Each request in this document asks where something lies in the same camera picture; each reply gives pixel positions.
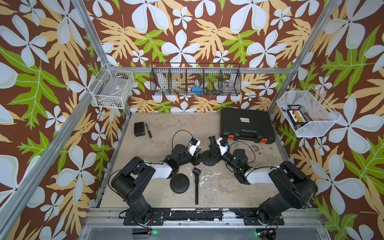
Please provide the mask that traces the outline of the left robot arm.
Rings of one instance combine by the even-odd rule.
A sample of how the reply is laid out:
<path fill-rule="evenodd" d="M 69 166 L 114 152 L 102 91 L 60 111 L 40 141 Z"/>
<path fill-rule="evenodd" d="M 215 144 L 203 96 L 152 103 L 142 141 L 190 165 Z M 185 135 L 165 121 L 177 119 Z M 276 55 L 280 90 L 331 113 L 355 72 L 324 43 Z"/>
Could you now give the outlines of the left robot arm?
<path fill-rule="evenodd" d="M 200 141 L 190 141 L 187 146 L 176 145 L 171 154 L 159 163 L 145 162 L 134 157 L 124 168 L 119 170 L 110 181 L 110 188 L 129 205 L 133 221 L 147 224 L 151 219 L 152 207 L 143 196 L 143 192 L 152 179 L 170 179 L 171 190 L 176 194 L 185 193 L 190 185 L 189 178 L 179 173 L 179 168 L 186 164 L 197 166 L 201 160 Z"/>

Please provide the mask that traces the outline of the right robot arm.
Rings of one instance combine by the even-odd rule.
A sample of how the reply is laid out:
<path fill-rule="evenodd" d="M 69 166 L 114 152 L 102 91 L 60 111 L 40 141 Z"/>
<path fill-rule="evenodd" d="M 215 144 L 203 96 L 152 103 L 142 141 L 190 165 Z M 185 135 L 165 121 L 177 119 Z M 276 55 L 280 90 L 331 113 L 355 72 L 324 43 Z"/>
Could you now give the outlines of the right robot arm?
<path fill-rule="evenodd" d="M 282 212 L 294 208 L 302 209 L 319 190 L 309 176 L 289 161 L 278 166 L 252 168 L 244 149 L 230 153 L 230 145 L 223 138 L 209 137 L 209 156 L 215 165 L 223 161 L 234 177 L 243 185 L 273 184 L 277 195 L 265 200 L 257 210 L 257 219 L 262 224 L 271 223 Z"/>

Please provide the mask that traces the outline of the black round stand base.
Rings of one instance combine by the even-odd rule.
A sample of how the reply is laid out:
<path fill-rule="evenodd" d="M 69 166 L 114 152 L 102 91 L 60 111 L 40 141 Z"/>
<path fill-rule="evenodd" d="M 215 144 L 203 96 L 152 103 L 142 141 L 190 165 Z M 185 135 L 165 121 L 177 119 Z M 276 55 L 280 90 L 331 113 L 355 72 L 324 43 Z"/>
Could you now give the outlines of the black round stand base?
<path fill-rule="evenodd" d="M 213 151 L 204 151 L 201 154 L 201 162 L 208 167 L 212 167 L 218 163 L 219 159 Z"/>

